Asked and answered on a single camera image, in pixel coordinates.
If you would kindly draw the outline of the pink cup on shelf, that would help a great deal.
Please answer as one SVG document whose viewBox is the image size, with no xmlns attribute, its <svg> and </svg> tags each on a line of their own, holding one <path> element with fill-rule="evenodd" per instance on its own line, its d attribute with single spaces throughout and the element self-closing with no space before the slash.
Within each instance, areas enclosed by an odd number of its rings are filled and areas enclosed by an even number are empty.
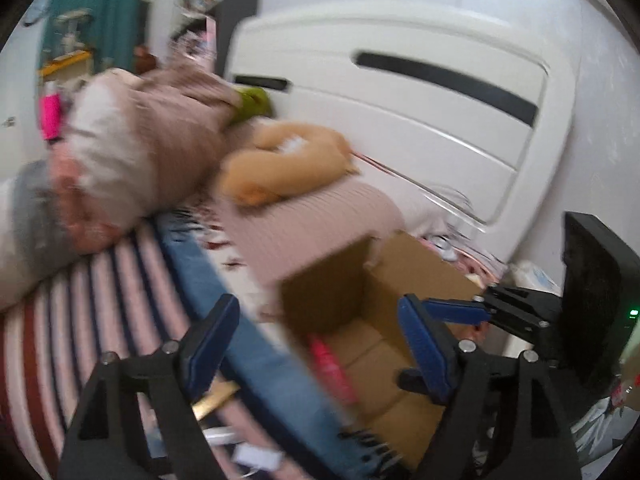
<svg viewBox="0 0 640 480">
<path fill-rule="evenodd" d="M 40 99 L 40 124 L 46 142 L 57 139 L 62 125 L 62 104 L 58 92 L 46 94 Z"/>
</svg>

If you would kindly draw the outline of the white bed headboard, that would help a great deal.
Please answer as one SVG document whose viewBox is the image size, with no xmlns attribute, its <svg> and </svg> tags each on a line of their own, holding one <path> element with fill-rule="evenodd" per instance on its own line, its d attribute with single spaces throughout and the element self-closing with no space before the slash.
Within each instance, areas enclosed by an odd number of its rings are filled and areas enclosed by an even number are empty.
<svg viewBox="0 0 640 480">
<path fill-rule="evenodd" d="M 242 21 L 227 77 L 266 89 L 416 186 L 500 260 L 536 217 L 572 125 L 576 78 L 548 40 L 419 1 L 299 6 Z"/>
</svg>

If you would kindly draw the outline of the crumpled white wrapper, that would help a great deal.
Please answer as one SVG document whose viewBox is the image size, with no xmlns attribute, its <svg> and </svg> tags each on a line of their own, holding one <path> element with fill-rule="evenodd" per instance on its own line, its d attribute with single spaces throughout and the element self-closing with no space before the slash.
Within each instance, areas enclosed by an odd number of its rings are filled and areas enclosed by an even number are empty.
<svg viewBox="0 0 640 480">
<path fill-rule="evenodd" d="M 280 468 L 283 453 L 243 442 L 234 448 L 232 460 L 246 468 L 275 472 Z"/>
</svg>

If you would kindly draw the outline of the rolled beige patchwork duvet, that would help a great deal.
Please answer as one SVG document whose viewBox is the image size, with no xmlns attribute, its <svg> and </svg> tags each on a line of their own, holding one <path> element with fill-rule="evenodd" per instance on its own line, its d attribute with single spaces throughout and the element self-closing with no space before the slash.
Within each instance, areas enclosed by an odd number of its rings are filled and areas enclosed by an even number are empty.
<svg viewBox="0 0 640 480">
<path fill-rule="evenodd" d="M 192 194 L 224 157 L 241 106 L 238 90 L 188 58 L 90 79 L 61 140 L 1 183 L 2 308 Z"/>
</svg>

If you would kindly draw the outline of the pink spray bottle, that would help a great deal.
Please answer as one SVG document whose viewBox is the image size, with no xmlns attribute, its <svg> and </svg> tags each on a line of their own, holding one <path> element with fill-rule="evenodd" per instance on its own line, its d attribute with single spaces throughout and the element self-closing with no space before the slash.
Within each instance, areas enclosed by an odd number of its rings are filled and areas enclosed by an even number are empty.
<svg viewBox="0 0 640 480">
<path fill-rule="evenodd" d="M 316 376 L 334 399 L 344 406 L 357 405 L 358 396 L 331 348 L 320 337 L 310 335 L 308 350 Z"/>
</svg>

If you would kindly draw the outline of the green plush toy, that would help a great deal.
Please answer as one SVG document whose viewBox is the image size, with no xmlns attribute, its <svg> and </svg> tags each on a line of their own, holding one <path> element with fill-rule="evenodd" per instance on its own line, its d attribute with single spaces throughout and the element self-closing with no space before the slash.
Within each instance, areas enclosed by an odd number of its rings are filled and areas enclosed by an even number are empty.
<svg viewBox="0 0 640 480">
<path fill-rule="evenodd" d="M 269 94 L 260 87 L 248 87 L 238 90 L 241 103 L 231 119 L 230 125 L 247 122 L 254 117 L 272 117 L 273 108 Z"/>
</svg>

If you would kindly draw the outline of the white small bottle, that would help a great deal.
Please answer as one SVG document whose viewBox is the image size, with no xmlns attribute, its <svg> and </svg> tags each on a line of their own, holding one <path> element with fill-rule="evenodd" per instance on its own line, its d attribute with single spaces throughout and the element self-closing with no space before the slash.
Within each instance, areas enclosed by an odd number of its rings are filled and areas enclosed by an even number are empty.
<svg viewBox="0 0 640 480">
<path fill-rule="evenodd" d="M 203 430 L 209 446 L 237 445 L 243 439 L 230 427 L 213 427 Z"/>
</svg>

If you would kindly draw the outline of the tan plush toy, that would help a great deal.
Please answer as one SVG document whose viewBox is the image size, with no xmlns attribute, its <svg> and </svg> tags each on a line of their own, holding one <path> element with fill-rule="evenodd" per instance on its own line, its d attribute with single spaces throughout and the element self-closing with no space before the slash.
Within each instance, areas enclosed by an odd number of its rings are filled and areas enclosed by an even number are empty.
<svg viewBox="0 0 640 480">
<path fill-rule="evenodd" d="M 240 207 L 259 207 L 317 191 L 358 174 L 338 131 L 286 120 L 261 120 L 250 143 L 226 156 L 218 192 Z"/>
</svg>

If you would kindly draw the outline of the yellow shelf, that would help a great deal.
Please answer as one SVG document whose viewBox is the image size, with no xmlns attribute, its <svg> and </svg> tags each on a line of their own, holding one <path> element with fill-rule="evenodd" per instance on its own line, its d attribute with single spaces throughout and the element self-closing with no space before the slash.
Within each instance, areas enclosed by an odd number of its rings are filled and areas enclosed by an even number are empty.
<svg viewBox="0 0 640 480">
<path fill-rule="evenodd" d="M 43 86 L 47 81 L 67 84 L 78 79 L 88 79 L 93 74 L 93 53 L 76 50 L 54 58 L 38 70 L 38 80 Z"/>
</svg>

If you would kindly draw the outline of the cardboard box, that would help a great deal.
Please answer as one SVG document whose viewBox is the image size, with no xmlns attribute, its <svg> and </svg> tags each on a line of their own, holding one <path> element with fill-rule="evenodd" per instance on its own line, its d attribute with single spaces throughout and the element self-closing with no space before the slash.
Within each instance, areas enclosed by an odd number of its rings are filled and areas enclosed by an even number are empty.
<svg viewBox="0 0 640 480">
<path fill-rule="evenodd" d="M 320 339 L 331 350 L 352 390 L 333 394 L 368 430 L 416 469 L 444 411 L 396 384 L 414 359 L 397 321 L 398 300 L 470 300 L 477 284 L 420 240 L 397 232 L 387 240 L 365 236 L 306 266 L 280 284 L 282 321 L 307 363 Z"/>
</svg>

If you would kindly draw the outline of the gold rectangular bar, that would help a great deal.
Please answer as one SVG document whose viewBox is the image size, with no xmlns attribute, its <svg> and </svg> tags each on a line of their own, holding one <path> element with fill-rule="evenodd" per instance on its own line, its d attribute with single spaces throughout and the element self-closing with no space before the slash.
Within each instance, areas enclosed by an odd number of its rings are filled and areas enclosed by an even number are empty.
<svg viewBox="0 0 640 480">
<path fill-rule="evenodd" d="M 240 387 L 232 380 L 216 377 L 204 396 L 192 405 L 195 418 L 200 422 L 231 400 L 239 390 Z"/>
</svg>

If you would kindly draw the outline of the striped plush blanket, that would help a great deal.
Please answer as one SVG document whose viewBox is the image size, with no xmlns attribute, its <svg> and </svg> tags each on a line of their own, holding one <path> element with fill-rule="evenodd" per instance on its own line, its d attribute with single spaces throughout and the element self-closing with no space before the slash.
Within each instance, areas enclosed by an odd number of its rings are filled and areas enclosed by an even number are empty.
<svg viewBox="0 0 640 480">
<path fill-rule="evenodd" d="M 1 431 L 40 479 L 58 470 L 66 430 L 96 361 L 149 354 L 183 336 L 229 291 L 184 214 L 161 214 L 78 260 L 1 315 Z M 348 430 L 296 358 L 242 318 L 221 365 L 238 392 L 212 416 L 275 448 L 280 479 L 387 479 L 398 456 Z"/>
</svg>

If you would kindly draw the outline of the pink ribbed pillow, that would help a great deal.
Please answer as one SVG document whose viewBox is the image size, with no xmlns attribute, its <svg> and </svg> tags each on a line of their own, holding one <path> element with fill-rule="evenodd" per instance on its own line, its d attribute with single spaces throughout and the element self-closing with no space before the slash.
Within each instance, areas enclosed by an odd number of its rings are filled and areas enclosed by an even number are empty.
<svg viewBox="0 0 640 480">
<path fill-rule="evenodd" d="M 257 208 L 242 208 L 217 196 L 215 210 L 224 232 L 264 287 L 360 238 L 384 238 L 405 226 L 392 200 L 356 177 Z"/>
</svg>

